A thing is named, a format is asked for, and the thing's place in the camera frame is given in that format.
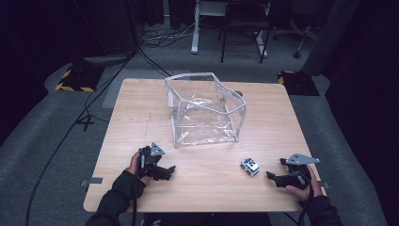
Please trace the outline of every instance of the person's arm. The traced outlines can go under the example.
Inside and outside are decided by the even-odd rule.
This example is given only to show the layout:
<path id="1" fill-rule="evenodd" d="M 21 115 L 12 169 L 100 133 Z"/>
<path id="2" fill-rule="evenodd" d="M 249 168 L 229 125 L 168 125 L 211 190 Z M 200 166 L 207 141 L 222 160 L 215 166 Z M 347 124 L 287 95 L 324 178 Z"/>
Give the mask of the person's arm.
<path id="1" fill-rule="evenodd" d="M 132 200 L 135 196 L 135 189 L 137 198 L 139 198 L 150 181 L 148 176 L 141 178 L 141 180 L 135 176 L 138 156 L 138 153 L 133 155 L 129 168 L 122 172 L 115 180 L 111 190 L 105 193 L 97 212 L 86 223 L 87 226 L 120 225 L 119 215 L 129 207 L 129 200 Z"/>
<path id="2" fill-rule="evenodd" d="M 308 205 L 307 214 L 311 225 L 343 225 L 337 208 L 330 202 L 327 196 L 317 196 Z"/>
<path id="3" fill-rule="evenodd" d="M 330 203 L 329 198 L 323 194 L 322 188 L 316 180 L 313 170 L 308 166 L 311 173 L 311 186 L 313 188 L 313 198 L 308 203 L 306 213 L 313 226 L 343 225 L 337 209 Z M 311 188 L 299 189 L 294 186 L 286 186 L 285 189 L 297 196 L 302 202 L 309 198 Z"/>

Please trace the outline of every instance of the hand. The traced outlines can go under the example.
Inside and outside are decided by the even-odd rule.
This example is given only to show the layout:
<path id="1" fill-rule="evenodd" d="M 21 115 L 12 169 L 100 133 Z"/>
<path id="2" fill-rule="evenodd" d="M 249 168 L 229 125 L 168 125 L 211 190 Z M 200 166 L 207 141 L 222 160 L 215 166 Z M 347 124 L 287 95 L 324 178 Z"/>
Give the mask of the hand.
<path id="1" fill-rule="evenodd" d="M 133 154 L 132 160 L 130 161 L 130 166 L 128 168 L 126 168 L 125 170 L 132 174 L 136 174 L 137 160 L 139 157 L 140 157 L 139 152 L 136 152 L 135 154 Z M 150 183 L 150 179 L 151 179 L 151 177 L 144 176 L 140 180 L 147 186 Z"/>
<path id="2" fill-rule="evenodd" d="M 320 187 L 319 183 L 316 181 L 316 176 L 314 175 L 313 169 L 311 169 L 310 166 L 307 167 L 309 169 L 309 173 L 311 174 L 311 186 L 314 191 L 313 197 L 322 196 L 322 187 Z M 285 189 L 291 194 L 297 196 L 301 201 L 306 201 L 309 198 L 309 193 L 311 192 L 310 186 L 307 186 L 303 190 L 295 186 L 286 186 Z"/>

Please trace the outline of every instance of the toy car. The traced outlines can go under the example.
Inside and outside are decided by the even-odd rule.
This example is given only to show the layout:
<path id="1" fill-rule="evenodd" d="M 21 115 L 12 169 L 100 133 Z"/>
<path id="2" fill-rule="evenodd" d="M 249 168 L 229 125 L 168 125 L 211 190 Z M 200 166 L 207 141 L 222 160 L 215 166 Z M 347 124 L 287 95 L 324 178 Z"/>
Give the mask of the toy car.
<path id="1" fill-rule="evenodd" d="M 251 158 L 241 161 L 240 167 L 250 176 L 255 176 L 259 172 L 259 165 Z"/>

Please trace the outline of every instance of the transparent plastic container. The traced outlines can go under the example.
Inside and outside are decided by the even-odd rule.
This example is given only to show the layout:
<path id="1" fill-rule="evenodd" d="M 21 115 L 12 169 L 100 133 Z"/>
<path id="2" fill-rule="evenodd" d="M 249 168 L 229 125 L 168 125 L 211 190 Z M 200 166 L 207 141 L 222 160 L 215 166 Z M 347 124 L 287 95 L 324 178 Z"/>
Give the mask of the transparent plastic container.
<path id="1" fill-rule="evenodd" d="M 236 91 L 213 73 L 183 73 L 165 81 L 175 148 L 239 141 L 247 104 Z"/>

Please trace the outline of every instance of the wooden table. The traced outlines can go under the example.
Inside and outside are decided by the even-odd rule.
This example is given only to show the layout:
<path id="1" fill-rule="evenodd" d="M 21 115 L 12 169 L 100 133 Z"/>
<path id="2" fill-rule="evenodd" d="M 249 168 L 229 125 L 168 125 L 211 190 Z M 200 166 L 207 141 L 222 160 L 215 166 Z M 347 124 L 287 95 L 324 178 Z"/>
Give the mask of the wooden table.
<path id="1" fill-rule="evenodd" d="M 204 86 L 205 81 L 188 81 Z M 105 192 L 129 166 L 138 148 L 155 142 L 166 154 L 158 166 L 176 166 L 169 181 L 151 181 L 138 199 L 138 212 L 273 212 L 298 211 L 297 198 L 277 188 L 265 172 L 285 175 L 280 158 L 311 156 L 284 86 L 224 82 L 240 90 L 247 117 L 238 143 L 173 146 L 164 80 L 125 79 L 120 88 L 84 207 L 97 210 Z M 251 157 L 260 172 L 248 176 L 240 162 Z"/>

